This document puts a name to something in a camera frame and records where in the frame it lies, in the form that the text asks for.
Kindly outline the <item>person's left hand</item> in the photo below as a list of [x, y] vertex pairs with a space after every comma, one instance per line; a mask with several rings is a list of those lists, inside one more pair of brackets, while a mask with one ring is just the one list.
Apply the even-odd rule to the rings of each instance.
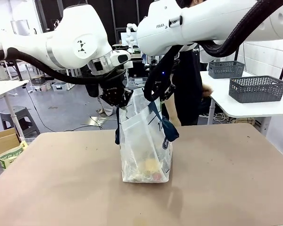
[[203, 84], [202, 89], [203, 89], [202, 92], [203, 97], [209, 97], [213, 93], [213, 89], [208, 85]]

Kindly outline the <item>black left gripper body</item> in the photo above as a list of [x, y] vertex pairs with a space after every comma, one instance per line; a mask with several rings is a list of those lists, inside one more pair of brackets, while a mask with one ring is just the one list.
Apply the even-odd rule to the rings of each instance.
[[102, 94], [104, 95], [123, 95], [125, 92], [125, 70], [114, 70], [105, 74], [104, 79], [100, 82]]

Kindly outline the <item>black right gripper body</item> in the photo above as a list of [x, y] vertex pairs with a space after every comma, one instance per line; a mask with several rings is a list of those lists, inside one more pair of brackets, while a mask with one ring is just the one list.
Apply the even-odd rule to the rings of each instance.
[[177, 60], [174, 58], [162, 58], [149, 73], [149, 88], [151, 92], [165, 92], [170, 85], [170, 77]]

